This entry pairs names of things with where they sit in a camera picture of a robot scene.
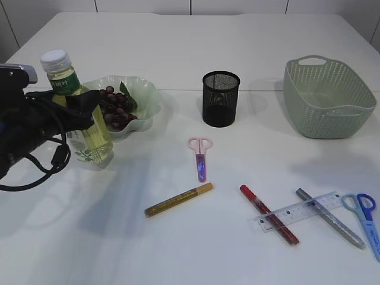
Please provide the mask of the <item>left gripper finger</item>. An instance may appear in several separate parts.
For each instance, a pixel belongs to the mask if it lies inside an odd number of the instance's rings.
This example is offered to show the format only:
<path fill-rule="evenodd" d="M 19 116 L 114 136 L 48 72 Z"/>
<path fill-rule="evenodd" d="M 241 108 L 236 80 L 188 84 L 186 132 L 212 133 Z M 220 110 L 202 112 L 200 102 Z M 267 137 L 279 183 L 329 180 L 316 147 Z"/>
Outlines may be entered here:
<path fill-rule="evenodd" d="M 57 134 L 82 131 L 94 125 L 91 113 L 78 113 L 54 102 L 33 100 L 32 105 L 47 113 L 47 123 L 56 129 Z"/>
<path fill-rule="evenodd" d="M 68 111 L 74 114 L 89 115 L 100 103 L 100 91 L 89 90 L 79 95 L 58 96 L 65 99 L 66 105 L 55 103 L 53 101 L 55 93 L 53 90 L 47 91 L 30 91 L 26 93 L 28 99 L 34 99 L 39 103 L 49 106 L 53 110 Z"/>

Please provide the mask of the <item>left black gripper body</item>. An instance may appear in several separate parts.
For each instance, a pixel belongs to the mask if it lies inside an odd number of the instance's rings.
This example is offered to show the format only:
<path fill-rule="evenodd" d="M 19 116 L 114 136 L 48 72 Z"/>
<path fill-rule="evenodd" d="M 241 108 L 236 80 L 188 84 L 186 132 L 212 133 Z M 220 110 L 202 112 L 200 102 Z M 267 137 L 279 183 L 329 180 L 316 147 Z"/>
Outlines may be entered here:
<path fill-rule="evenodd" d="M 62 134 L 62 124 L 50 106 L 24 94 L 37 81 L 30 65 L 1 64 L 2 178 L 45 141 Z"/>

